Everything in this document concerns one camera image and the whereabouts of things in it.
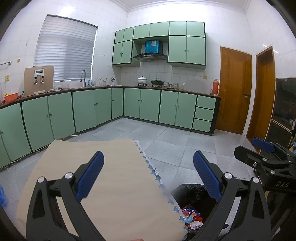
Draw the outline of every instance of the beige tablecloth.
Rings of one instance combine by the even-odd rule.
[[[91,221],[107,241],[181,241],[187,231],[180,214],[159,188],[143,154],[132,139],[67,142],[55,140],[42,155],[20,197],[16,225],[25,235],[28,207],[38,177],[60,179],[103,152],[104,166],[87,198],[81,201]],[[62,200],[58,200],[68,230],[76,234]]]

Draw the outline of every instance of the doorway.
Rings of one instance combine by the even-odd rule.
[[[257,78],[252,118],[247,138],[265,139],[268,131],[275,94],[275,64],[272,46],[256,55]]]
[[[252,56],[221,47],[220,109],[216,129],[242,134],[252,89]]]

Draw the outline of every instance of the metal bolt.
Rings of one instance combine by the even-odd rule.
[[[254,178],[253,178],[253,182],[254,182],[254,183],[259,183],[259,179],[258,179],[257,177],[254,177]]]
[[[71,173],[71,172],[68,172],[68,173],[65,174],[66,179],[70,179],[72,177],[73,177],[73,173]]]
[[[39,182],[39,183],[44,182],[44,177],[39,177],[39,178],[38,178],[38,182]]]
[[[232,174],[229,173],[229,172],[225,173],[224,176],[225,176],[225,178],[227,178],[227,179],[231,179],[231,178],[232,178]]]

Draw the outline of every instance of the orange basket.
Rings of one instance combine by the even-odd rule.
[[[14,94],[11,94],[11,95],[8,95],[8,96],[4,96],[5,103],[15,101],[15,100],[17,100],[17,97],[18,97],[18,93],[14,93]]]

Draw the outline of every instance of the tiled floor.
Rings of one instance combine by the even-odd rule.
[[[215,130],[214,136],[154,125],[137,120],[121,118],[102,127],[88,131],[68,141],[100,141],[132,138],[140,141],[163,182],[169,189],[183,183],[200,183],[202,180],[192,162],[193,153],[201,150],[209,162],[216,163],[223,172],[231,172],[236,178],[250,179],[253,169],[234,158],[235,147],[242,145],[254,150],[241,135]],[[5,208],[14,222],[22,189],[36,162],[44,150],[38,152],[0,173],[0,184],[9,199]],[[228,222],[232,222],[237,207],[235,201]]]

